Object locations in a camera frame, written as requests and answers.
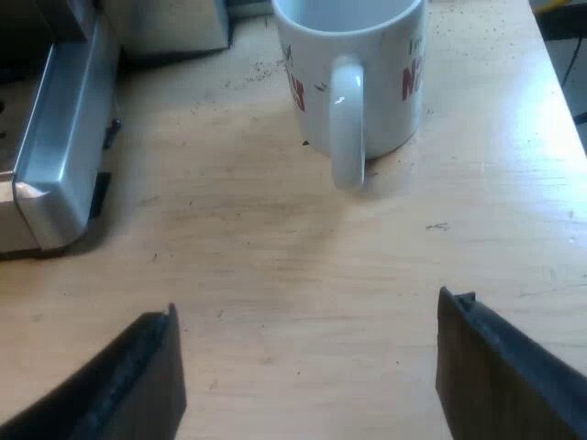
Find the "wooden table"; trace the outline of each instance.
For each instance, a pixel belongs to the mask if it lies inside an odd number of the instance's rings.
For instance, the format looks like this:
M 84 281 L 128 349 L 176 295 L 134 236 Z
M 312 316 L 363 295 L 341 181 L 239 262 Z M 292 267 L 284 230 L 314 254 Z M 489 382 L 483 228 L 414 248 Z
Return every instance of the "wooden table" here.
M 179 439 L 449 438 L 443 285 L 587 372 L 587 167 L 530 8 L 429 11 L 421 127 L 358 195 L 302 145 L 272 18 L 126 77 L 103 215 L 63 258 L 0 264 L 0 419 L 169 302 Z

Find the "silver appliance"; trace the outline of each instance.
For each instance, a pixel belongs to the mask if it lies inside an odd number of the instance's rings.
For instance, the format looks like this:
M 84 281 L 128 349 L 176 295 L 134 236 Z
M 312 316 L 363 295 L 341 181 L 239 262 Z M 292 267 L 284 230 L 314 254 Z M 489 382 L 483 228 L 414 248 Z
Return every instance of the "silver appliance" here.
M 0 253 L 64 248 L 83 234 L 118 54 L 92 0 L 0 5 Z

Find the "red text on mug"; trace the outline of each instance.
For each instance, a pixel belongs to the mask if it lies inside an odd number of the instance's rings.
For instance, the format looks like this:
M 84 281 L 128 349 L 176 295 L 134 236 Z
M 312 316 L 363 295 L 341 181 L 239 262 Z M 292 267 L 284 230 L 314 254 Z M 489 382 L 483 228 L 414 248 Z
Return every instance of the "red text on mug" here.
M 420 88 L 422 78 L 422 68 L 424 63 L 422 57 L 417 57 L 412 60 L 411 69 L 407 67 L 404 69 L 402 75 L 402 101 L 405 101 L 409 96 L 412 96 L 414 92 L 417 92 Z
M 412 65 L 404 69 L 402 75 L 402 101 L 405 101 L 414 92 L 420 88 L 420 79 L 422 77 L 422 70 L 424 68 L 424 60 L 422 55 L 416 55 L 423 51 L 422 36 L 418 35 L 415 38 L 410 38 L 410 47 L 408 53 L 412 58 Z
M 290 89 L 292 91 L 293 100 L 295 101 L 297 106 L 300 107 L 300 110 L 305 112 L 304 85 L 292 74 L 290 74 L 288 70 L 285 71 L 287 72 L 287 79 L 290 83 Z

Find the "mug handle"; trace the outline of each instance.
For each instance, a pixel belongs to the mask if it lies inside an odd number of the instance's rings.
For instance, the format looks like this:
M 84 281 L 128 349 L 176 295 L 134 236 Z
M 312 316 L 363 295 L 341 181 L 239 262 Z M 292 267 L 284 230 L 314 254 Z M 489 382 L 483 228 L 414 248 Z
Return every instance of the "mug handle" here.
M 365 179 L 363 67 L 351 57 L 334 60 L 330 77 L 328 139 L 337 188 L 356 190 Z

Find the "white mug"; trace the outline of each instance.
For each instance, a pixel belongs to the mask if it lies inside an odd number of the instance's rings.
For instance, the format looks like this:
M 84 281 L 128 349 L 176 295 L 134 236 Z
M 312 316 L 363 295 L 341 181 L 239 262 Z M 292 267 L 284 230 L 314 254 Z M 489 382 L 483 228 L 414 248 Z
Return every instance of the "white mug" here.
M 272 0 L 305 138 L 332 159 L 340 189 L 420 118 L 426 0 Z

